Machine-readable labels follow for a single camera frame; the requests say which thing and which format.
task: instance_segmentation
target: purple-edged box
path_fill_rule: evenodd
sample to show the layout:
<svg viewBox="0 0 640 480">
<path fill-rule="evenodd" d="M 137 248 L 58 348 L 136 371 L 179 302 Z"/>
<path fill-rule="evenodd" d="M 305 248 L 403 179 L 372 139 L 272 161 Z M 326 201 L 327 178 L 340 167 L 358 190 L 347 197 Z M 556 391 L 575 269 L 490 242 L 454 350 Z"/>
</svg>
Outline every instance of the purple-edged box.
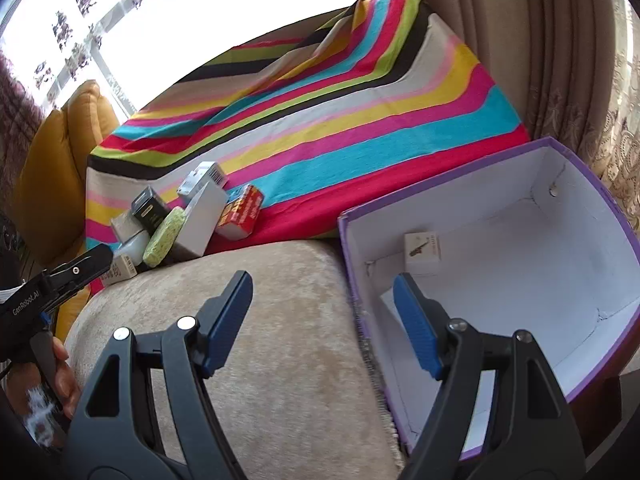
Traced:
<svg viewBox="0 0 640 480">
<path fill-rule="evenodd" d="M 592 405 L 591 413 L 601 406 L 604 381 L 622 371 L 640 344 L 638 238 L 600 180 L 553 139 L 350 209 L 338 225 L 358 322 L 409 450 L 439 383 L 420 368 L 380 298 L 404 271 L 405 233 L 438 233 L 439 271 L 414 279 L 451 317 L 482 332 L 533 333 L 566 398 L 580 404 L 581 428 L 588 424 L 580 418 L 591 416 L 585 406 Z M 492 372 L 483 372 L 463 457 L 482 445 L 492 389 Z"/>
</svg>

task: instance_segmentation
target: yellow-green sponge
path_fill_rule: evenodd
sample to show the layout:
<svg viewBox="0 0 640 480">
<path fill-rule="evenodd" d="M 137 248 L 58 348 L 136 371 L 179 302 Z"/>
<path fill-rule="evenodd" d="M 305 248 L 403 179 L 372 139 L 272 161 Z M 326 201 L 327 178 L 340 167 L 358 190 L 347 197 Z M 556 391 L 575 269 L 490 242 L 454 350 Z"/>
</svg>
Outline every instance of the yellow-green sponge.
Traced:
<svg viewBox="0 0 640 480">
<path fill-rule="evenodd" d="M 142 260 L 149 267 L 156 267 L 164 260 L 186 219 L 187 215 L 185 215 L 184 209 L 177 206 L 171 209 L 171 212 L 162 220 L 142 255 Z"/>
</svg>

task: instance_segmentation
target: silver bolt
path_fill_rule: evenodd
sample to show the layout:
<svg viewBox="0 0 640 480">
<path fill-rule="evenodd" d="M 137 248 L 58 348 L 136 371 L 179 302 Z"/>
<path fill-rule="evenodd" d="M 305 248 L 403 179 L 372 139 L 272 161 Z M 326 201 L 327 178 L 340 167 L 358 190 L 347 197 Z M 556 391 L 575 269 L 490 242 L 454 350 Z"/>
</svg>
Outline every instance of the silver bolt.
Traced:
<svg viewBox="0 0 640 480">
<path fill-rule="evenodd" d="M 191 316 L 184 316 L 178 320 L 178 328 L 180 330 L 188 330 L 196 326 L 196 320 Z"/>
<path fill-rule="evenodd" d="M 521 343 L 531 343 L 533 341 L 533 336 L 531 335 L 531 332 L 528 332 L 527 330 L 518 330 L 516 332 L 516 339 Z"/>
<path fill-rule="evenodd" d="M 129 337 L 129 329 L 126 326 L 121 326 L 120 328 L 117 328 L 115 332 L 113 332 L 113 338 L 117 339 L 118 341 L 122 341 L 127 337 Z"/>
<path fill-rule="evenodd" d="M 469 323 L 459 317 L 452 319 L 449 323 L 449 328 L 452 329 L 453 332 L 464 332 L 468 327 Z"/>
</svg>

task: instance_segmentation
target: red and yellow medicine box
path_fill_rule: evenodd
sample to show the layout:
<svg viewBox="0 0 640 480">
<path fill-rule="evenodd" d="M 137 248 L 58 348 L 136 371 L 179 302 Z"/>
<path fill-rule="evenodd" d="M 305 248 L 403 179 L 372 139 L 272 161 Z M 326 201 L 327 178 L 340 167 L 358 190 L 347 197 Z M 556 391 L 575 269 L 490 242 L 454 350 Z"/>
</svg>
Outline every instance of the red and yellow medicine box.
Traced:
<svg viewBox="0 0 640 480">
<path fill-rule="evenodd" d="M 254 230 L 263 200 L 264 195 L 253 184 L 239 189 L 223 209 L 216 232 L 227 240 L 247 238 Z"/>
</svg>

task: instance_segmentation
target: striped blanket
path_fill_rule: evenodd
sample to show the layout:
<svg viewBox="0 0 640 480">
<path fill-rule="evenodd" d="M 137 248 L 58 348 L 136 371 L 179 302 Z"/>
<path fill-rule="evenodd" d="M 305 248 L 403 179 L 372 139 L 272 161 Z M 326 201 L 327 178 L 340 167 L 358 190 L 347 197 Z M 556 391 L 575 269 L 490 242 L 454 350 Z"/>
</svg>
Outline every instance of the striped blanket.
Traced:
<svg viewBox="0 0 640 480">
<path fill-rule="evenodd" d="M 171 205 L 201 161 L 264 193 L 254 233 L 207 253 L 330 234 L 355 205 L 526 142 L 471 51 L 421 0 L 359 0 L 306 38 L 252 41 L 204 64 L 89 157 L 88 247 L 151 186 Z"/>
</svg>

